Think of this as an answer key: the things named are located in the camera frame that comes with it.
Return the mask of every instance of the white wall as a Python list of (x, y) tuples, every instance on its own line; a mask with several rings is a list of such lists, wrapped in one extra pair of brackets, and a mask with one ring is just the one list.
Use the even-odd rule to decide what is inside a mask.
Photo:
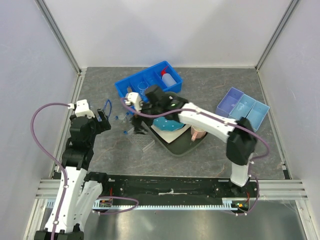
[(46, 0), (81, 67), (255, 66), (290, 0)]
[(290, 172), (320, 224), (320, 1), (300, 1), (261, 68)]
[[(34, 143), (30, 120), (50, 102), (69, 102), (76, 73), (35, 1), (0, 7), (0, 239), (21, 240), (41, 178), (52, 168)], [(44, 110), (36, 134), (54, 152), (67, 110)]]

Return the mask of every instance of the mug handle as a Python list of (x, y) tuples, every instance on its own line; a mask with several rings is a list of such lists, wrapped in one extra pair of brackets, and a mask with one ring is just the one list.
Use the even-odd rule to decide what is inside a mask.
[(192, 141), (192, 142), (194, 142), (194, 141), (196, 140), (197, 135), (198, 135), (198, 132), (195, 131), (195, 132), (193, 133), (192, 137), (191, 137), (191, 141)]

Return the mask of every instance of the red bottle cap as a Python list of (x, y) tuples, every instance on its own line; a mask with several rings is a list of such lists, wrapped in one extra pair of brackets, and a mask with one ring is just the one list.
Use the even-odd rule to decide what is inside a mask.
[(169, 66), (166, 66), (162, 71), (161, 71), (161, 76), (165, 75), (167, 72), (166, 72), (166, 69), (168, 68)]

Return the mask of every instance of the mug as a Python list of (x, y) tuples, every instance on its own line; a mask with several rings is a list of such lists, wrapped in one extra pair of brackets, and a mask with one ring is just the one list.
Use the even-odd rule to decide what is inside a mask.
[(199, 128), (199, 127), (196, 127), (196, 126), (191, 126), (191, 141), (195, 141), (196, 139), (201, 139), (203, 138), (205, 135), (206, 135), (206, 131)]

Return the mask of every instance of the blue plastic container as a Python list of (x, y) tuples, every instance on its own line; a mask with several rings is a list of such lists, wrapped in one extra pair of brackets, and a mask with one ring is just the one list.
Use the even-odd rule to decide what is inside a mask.
[(241, 117), (246, 117), (252, 107), (255, 105), (256, 100), (252, 97), (243, 94), (239, 102), (235, 105), (234, 109), (231, 111), (229, 118), (240, 120)]
[(255, 102), (249, 114), (246, 116), (246, 118), (249, 119), (254, 131), (257, 131), (259, 129), (269, 109), (270, 107), (263, 104), (262, 102)]
[(216, 107), (215, 114), (228, 118), (244, 93), (234, 87), (231, 87), (222, 101)]
[[(165, 67), (167, 67), (165, 71), (168, 74), (170, 74), (173, 77), (173, 79), (176, 81), (176, 84), (170, 87), (167, 87), (161, 78), (161, 71)], [(130, 87), (133, 92), (140, 93), (142, 100), (147, 102), (148, 99), (146, 96), (144, 96), (144, 93), (143, 93), (144, 91), (141, 90), (141, 86), (146, 86), (146, 84), (149, 87), (152, 85), (158, 85), (159, 87), (162, 88), (164, 92), (178, 93), (181, 91), (182, 82), (183, 82), (182, 78), (173, 69), (173, 67), (167, 61), (163, 61), (154, 66), (148, 67), (145, 70), (137, 72), (134, 75), (131, 75), (120, 81), (117, 81), (114, 85), (121, 98), (126, 96), (126, 94), (128, 93), (128, 87)]]

